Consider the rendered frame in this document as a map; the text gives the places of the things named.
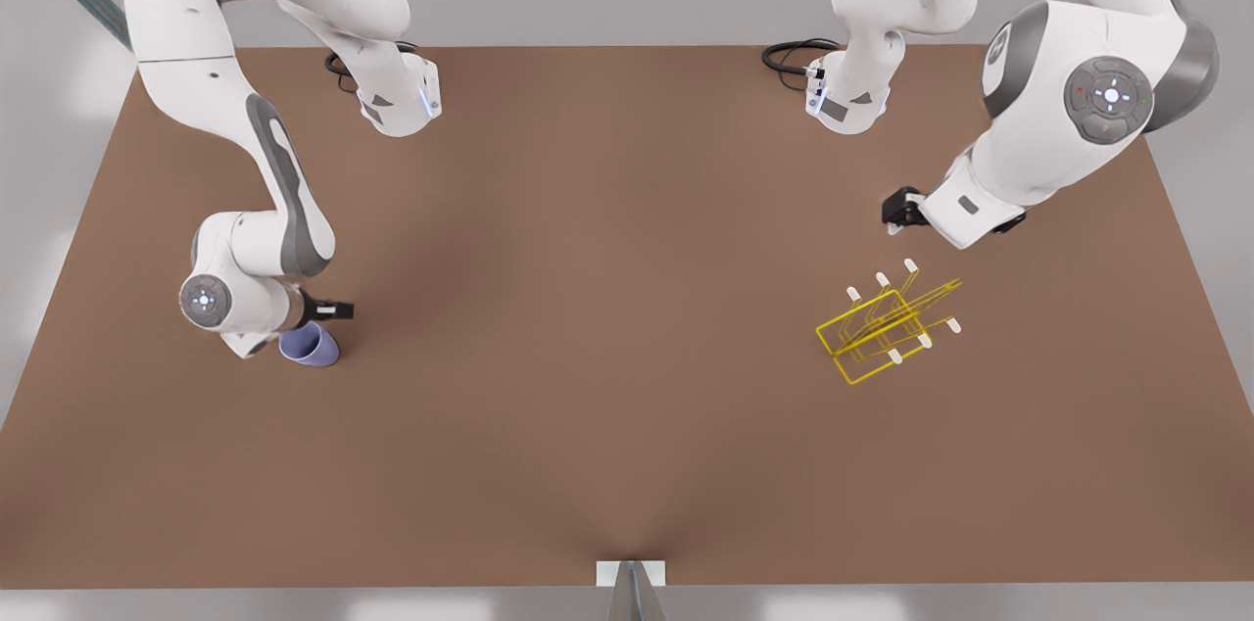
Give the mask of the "blue cup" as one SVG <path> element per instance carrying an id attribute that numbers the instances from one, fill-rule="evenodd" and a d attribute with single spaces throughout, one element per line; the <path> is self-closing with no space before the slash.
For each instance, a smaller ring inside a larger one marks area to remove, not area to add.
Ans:
<path id="1" fill-rule="evenodd" d="M 310 368 L 329 368 L 340 358 L 339 345 L 322 322 L 305 322 L 278 335 L 277 342 L 283 358 Z"/>

